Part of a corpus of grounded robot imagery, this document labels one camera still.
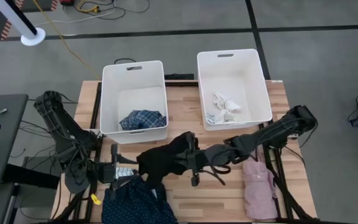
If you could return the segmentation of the small white cloth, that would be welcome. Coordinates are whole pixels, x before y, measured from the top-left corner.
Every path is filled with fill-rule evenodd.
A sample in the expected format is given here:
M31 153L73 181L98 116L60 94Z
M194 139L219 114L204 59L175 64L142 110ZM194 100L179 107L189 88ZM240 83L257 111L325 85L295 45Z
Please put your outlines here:
M230 122L236 122L236 120L234 119L234 115L228 110L221 110L214 117L215 124L230 123Z

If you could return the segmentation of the black desk base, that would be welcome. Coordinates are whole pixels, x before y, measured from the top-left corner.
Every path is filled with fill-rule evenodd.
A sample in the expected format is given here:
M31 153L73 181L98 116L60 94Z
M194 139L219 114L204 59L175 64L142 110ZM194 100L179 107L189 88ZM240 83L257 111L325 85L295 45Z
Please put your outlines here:
M56 189L59 181L60 178L52 174L45 174L12 164L6 166L2 176L4 183L27 184L48 189Z

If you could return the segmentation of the black garment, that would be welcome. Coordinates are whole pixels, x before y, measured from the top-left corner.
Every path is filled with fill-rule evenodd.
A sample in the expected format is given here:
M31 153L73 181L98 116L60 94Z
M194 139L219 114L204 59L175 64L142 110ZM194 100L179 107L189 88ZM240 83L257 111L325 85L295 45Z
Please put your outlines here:
M182 175L187 168L175 163L175 156L189 148L186 136L189 131L182 133L169 144L151 148L136 157L140 175L148 174L146 184L151 188L157 188L165 176L169 173Z

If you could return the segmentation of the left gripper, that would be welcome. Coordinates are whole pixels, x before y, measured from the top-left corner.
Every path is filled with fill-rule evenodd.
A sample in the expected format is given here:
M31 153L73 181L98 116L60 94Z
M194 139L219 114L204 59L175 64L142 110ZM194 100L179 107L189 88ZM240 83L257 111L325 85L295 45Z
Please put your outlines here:
M117 153L118 145L111 145L111 162L101 163L99 168L99 181L103 184L109 184L109 198L115 199L116 189L124 184L138 178L138 175L116 177L117 162L120 164L138 164L137 161L130 160Z

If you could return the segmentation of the white pole with round base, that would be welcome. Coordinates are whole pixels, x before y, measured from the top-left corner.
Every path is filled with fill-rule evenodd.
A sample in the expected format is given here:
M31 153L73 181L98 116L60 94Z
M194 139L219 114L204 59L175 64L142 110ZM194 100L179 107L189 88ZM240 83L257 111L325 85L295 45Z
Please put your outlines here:
M35 27L13 0L0 0L0 12L20 32L23 45L35 46L45 39L45 31Z

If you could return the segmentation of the blue plaid shirt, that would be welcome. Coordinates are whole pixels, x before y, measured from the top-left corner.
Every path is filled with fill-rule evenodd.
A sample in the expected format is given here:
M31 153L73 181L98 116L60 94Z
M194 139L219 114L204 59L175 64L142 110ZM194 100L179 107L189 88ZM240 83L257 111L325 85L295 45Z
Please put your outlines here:
M167 125L167 119L159 111L133 110L119 124L122 130L160 128Z

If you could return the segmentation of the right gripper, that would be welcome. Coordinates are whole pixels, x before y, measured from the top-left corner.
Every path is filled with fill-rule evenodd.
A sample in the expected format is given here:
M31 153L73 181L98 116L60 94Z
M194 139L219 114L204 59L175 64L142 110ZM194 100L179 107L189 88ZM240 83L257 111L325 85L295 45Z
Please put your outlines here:
M183 152L183 165L192 171L191 185L197 187L200 183L200 173L212 174L212 172L204 170L203 167L209 166L209 162L204 151L198 149L195 134L188 132L185 134L187 148Z

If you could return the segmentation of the navy white striped sock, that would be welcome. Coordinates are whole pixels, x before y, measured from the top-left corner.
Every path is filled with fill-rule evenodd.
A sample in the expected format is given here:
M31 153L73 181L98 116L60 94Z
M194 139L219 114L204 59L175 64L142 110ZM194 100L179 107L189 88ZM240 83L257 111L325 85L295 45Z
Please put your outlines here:
M116 168L116 179L123 178L123 177L130 177L136 175L136 170L128 168L128 167L118 167Z

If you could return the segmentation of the navy dotted shirt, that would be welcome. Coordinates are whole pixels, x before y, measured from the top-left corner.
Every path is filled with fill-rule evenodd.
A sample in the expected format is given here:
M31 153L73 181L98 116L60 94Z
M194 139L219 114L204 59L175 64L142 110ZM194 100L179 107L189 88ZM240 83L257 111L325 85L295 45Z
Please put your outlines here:
M166 189L159 184L151 189L141 177L115 190L105 190L101 212L103 224L178 224L167 202Z

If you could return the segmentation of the black aluminium table frame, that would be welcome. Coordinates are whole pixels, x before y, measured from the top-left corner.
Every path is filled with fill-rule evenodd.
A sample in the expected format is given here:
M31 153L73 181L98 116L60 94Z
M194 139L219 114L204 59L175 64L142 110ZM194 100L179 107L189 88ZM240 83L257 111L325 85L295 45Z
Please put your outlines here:
M194 132L201 148L221 144L224 139L254 133L258 126L246 129L206 131L203 126L200 94L196 80L166 81L168 103L168 137L163 141L124 144L118 151L126 158L134 160L142 151L170 142L182 132ZM81 87L75 121L83 129L99 128L99 101L101 82L84 81ZM304 211L316 216L305 167L300 160L298 141L288 140L282 154L270 151L273 167L280 178L286 182L290 193ZM191 172L183 175L170 174L163 180L167 200L179 223L229 223L249 222L244 210L244 183L242 166L235 164L229 174L222 175L224 185L209 174L200 175L200 184L191 186Z

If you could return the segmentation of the large white cloth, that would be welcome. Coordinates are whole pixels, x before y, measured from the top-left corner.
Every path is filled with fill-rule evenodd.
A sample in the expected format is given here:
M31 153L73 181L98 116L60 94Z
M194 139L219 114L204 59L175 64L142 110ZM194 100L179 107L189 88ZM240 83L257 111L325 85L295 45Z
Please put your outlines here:
M220 109L220 110L227 110L228 112L232 112L235 110L240 110L241 106L237 103L232 101L231 96L223 95L222 93L215 91L213 93L213 103Z

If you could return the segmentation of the white perforated plastic basket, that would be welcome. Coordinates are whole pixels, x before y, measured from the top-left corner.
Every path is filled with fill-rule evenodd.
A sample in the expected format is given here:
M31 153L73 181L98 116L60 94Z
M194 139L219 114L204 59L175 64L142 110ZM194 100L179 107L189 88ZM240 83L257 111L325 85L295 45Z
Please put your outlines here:
M198 86L207 131L249 128L272 119L269 94L258 52L255 49L200 52L197 55ZM241 106L232 111L236 122L209 124L206 114L221 110L213 103L218 91Z
M167 138L168 125L125 131L119 124L134 110L158 111L168 122L163 63L158 60L107 65L103 69L99 129L118 144Z

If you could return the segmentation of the pink shirt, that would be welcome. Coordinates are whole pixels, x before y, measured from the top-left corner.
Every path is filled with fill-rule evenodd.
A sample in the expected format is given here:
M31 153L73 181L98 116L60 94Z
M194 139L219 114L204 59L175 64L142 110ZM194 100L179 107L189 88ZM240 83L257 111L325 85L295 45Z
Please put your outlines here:
M278 218L276 187L272 171L266 166L262 146L251 155L242 162L246 215L255 220Z

